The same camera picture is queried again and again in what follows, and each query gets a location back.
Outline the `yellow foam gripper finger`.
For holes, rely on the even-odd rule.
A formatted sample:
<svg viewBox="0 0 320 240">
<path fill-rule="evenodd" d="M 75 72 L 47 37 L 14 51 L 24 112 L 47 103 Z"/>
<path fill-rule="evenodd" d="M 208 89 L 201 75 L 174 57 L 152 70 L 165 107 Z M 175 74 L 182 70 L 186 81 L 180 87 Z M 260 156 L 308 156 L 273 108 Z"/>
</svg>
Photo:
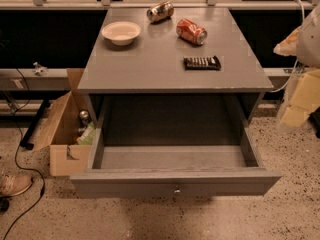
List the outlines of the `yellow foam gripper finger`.
<svg viewBox="0 0 320 240">
<path fill-rule="evenodd" d="M 299 30 L 299 27 L 293 30 L 283 41 L 274 47 L 273 52 L 281 56 L 295 56 Z"/>
<path fill-rule="evenodd" d="M 289 80 L 285 101 L 279 110 L 280 128 L 302 126 L 320 107 L 320 69 L 309 69 Z"/>
</svg>

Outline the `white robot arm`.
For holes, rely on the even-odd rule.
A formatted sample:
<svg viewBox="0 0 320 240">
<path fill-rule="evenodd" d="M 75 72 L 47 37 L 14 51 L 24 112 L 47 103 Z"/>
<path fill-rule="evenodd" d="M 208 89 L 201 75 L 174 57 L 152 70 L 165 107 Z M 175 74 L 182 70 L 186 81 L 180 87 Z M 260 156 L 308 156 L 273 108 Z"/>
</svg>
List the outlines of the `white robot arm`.
<svg viewBox="0 0 320 240">
<path fill-rule="evenodd" d="M 296 62 L 284 84 L 284 101 L 277 114 L 277 128 L 301 127 L 320 108 L 320 4 L 302 14 L 302 24 L 278 43 L 274 53 L 295 56 Z"/>
</svg>

